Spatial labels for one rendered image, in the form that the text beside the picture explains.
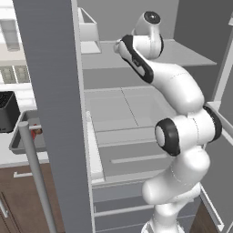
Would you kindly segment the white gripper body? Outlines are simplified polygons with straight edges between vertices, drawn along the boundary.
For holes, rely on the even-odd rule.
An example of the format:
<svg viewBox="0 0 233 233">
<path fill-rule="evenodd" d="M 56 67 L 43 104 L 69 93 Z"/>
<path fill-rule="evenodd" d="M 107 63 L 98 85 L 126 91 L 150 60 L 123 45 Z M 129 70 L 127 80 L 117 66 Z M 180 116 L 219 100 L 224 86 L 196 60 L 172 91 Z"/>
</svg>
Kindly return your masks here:
<svg viewBox="0 0 233 233">
<path fill-rule="evenodd" d="M 118 39 L 114 44 L 114 52 L 121 55 L 121 39 Z"/>
</svg>

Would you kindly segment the red steak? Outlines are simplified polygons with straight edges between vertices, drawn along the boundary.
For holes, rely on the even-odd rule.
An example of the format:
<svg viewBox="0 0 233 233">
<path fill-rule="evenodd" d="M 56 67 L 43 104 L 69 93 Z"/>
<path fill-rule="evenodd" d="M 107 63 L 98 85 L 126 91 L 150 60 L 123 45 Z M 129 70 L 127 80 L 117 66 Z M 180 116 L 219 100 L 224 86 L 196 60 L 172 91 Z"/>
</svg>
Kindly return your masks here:
<svg viewBox="0 0 233 233">
<path fill-rule="evenodd" d="M 42 133 L 43 133 L 42 128 L 31 130 L 31 136 L 32 136 L 33 139 L 35 139 L 35 137 L 36 137 L 37 135 L 41 135 Z"/>
</svg>

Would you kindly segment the glass fridge shelf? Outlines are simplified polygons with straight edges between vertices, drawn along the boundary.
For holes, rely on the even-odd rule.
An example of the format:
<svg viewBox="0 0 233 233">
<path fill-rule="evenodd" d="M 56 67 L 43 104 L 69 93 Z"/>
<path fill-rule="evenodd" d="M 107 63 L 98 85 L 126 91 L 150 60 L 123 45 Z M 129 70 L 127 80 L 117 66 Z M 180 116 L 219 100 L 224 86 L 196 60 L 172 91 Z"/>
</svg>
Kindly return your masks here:
<svg viewBox="0 0 233 233">
<path fill-rule="evenodd" d="M 84 69 L 103 69 L 127 67 L 127 63 L 114 52 L 113 41 L 100 43 L 99 54 L 83 54 L 82 67 Z M 216 62 L 181 45 L 173 39 L 166 39 L 164 50 L 157 59 L 158 63 L 178 64 L 180 66 L 214 66 Z"/>
</svg>

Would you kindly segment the grey fridge interior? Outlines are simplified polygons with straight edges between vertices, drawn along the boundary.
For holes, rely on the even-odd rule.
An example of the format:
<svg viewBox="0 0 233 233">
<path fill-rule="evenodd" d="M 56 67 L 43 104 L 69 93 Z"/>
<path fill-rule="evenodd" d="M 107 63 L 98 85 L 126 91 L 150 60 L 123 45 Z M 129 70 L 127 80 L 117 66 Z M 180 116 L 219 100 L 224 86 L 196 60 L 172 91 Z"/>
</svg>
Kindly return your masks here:
<svg viewBox="0 0 233 233">
<path fill-rule="evenodd" d="M 197 82 L 205 98 L 204 105 L 209 107 L 208 102 L 212 100 L 224 51 L 228 45 L 228 22 L 233 14 L 233 0 L 77 0 L 77 6 L 84 8 L 97 22 L 100 43 L 113 41 L 115 44 L 118 39 L 132 33 L 143 13 L 157 13 L 161 18 L 159 32 L 164 45 L 166 39 L 173 39 L 216 62 L 214 66 L 181 66 Z M 142 80 L 129 64 L 121 68 L 82 67 L 82 74 L 87 90 L 121 90 L 151 86 Z M 124 175 L 130 174 L 134 164 L 129 154 L 122 150 L 122 146 L 136 147 L 140 156 L 144 156 L 147 150 L 152 148 L 163 157 L 161 161 L 151 159 L 143 163 L 142 168 L 135 174 L 143 184 L 166 170 L 174 160 L 157 144 L 155 127 L 137 126 L 115 131 L 95 131 L 95 134 L 98 146 L 101 145 L 102 136 L 117 138 L 116 141 L 107 141 L 102 148 L 104 154 L 124 160 L 120 165 Z"/>
</svg>

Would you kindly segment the translucent crisper drawer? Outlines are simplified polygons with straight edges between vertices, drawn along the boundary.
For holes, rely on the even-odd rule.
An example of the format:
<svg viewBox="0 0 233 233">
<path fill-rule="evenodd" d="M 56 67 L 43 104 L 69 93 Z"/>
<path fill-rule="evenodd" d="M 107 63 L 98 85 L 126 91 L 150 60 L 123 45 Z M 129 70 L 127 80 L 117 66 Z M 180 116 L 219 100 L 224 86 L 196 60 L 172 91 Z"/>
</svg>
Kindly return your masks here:
<svg viewBox="0 0 233 233">
<path fill-rule="evenodd" d="M 137 123 L 120 89 L 85 92 L 86 110 L 96 132 L 136 128 Z"/>
<path fill-rule="evenodd" d="M 154 127 L 159 120 L 176 115 L 176 111 L 152 86 L 121 90 L 139 127 Z"/>
</svg>

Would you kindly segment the long white door bin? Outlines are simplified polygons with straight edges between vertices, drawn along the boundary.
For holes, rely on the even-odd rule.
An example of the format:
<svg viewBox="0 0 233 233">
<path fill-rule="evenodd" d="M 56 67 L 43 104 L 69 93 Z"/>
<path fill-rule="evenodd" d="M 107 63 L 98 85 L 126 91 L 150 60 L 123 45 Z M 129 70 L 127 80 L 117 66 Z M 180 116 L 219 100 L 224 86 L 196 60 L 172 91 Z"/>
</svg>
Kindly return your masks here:
<svg viewBox="0 0 233 233">
<path fill-rule="evenodd" d="M 87 125 L 87 137 L 88 137 L 88 151 L 91 178 L 93 183 L 104 182 L 103 166 L 96 142 L 96 134 L 92 122 L 92 117 L 89 111 L 86 112 L 86 125 Z"/>
</svg>

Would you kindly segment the black countertop appliance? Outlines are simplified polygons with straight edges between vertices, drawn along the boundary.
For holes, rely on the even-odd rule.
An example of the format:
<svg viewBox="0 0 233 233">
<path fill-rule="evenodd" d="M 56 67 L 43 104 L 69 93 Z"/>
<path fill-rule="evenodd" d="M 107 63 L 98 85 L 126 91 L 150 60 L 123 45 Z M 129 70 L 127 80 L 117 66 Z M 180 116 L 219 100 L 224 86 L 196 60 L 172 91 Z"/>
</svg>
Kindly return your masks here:
<svg viewBox="0 0 233 233">
<path fill-rule="evenodd" d="M 0 133 L 11 133 L 20 116 L 14 91 L 0 91 Z"/>
</svg>

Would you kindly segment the grey freezer drawer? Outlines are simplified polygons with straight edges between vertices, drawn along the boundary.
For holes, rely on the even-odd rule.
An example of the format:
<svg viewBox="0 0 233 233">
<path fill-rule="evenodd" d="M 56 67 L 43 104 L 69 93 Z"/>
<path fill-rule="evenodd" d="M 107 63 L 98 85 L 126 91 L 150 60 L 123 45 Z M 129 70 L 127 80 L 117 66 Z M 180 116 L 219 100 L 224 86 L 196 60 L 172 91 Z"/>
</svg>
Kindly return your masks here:
<svg viewBox="0 0 233 233">
<path fill-rule="evenodd" d="M 125 213 L 97 217 L 96 233 L 140 233 L 151 218 L 153 208 L 142 198 L 142 181 L 93 186 L 96 213 L 122 208 L 138 208 Z"/>
</svg>

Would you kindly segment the brown cabinet drawer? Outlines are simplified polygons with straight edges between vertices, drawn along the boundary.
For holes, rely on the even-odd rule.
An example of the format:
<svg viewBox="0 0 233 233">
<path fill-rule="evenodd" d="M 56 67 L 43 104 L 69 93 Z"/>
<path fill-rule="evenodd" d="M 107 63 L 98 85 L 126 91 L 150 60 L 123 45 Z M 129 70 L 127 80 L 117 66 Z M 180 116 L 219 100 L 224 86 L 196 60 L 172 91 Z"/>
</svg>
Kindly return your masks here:
<svg viewBox="0 0 233 233">
<path fill-rule="evenodd" d="M 0 168 L 0 193 L 18 233 L 50 233 L 34 178 L 14 178 L 14 172 L 29 173 L 30 166 Z"/>
</svg>

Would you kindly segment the brown cabinet door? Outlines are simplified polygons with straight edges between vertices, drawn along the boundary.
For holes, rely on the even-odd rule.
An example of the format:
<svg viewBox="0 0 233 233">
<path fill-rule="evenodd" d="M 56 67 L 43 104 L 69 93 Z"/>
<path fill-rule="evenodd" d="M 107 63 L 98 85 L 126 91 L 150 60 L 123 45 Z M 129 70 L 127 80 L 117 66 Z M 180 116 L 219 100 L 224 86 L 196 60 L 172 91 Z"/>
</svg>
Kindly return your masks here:
<svg viewBox="0 0 233 233">
<path fill-rule="evenodd" d="M 1 193 L 0 198 L 3 201 L 6 210 L 8 211 L 3 195 Z M 5 218 L 2 211 L 0 210 L 0 233 L 18 233 L 18 230 L 15 226 L 15 222 L 12 220 L 9 211 L 8 218 Z"/>
</svg>

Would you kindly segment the white wall cabinet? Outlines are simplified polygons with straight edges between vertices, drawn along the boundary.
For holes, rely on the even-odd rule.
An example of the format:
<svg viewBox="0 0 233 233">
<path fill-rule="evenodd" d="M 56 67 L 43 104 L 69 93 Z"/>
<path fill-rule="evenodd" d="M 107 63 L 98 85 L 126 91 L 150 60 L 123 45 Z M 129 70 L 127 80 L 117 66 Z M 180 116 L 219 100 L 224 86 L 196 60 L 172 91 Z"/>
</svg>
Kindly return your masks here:
<svg viewBox="0 0 233 233">
<path fill-rule="evenodd" d="M 0 66 L 25 64 L 25 53 L 13 0 L 0 0 Z"/>
</svg>

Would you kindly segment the grey fridge door with rail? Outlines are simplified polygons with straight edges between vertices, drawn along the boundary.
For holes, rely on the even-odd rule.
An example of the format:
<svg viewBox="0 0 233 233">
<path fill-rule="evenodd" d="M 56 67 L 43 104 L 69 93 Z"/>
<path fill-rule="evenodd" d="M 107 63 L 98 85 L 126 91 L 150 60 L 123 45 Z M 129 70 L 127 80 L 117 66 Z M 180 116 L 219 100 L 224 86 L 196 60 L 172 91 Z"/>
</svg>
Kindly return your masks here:
<svg viewBox="0 0 233 233">
<path fill-rule="evenodd" d="M 206 146 L 211 167 L 202 181 L 201 198 L 217 233 L 233 233 L 233 14 L 231 32 L 214 94 L 208 106 L 218 115 L 223 130 L 219 140 Z"/>
</svg>

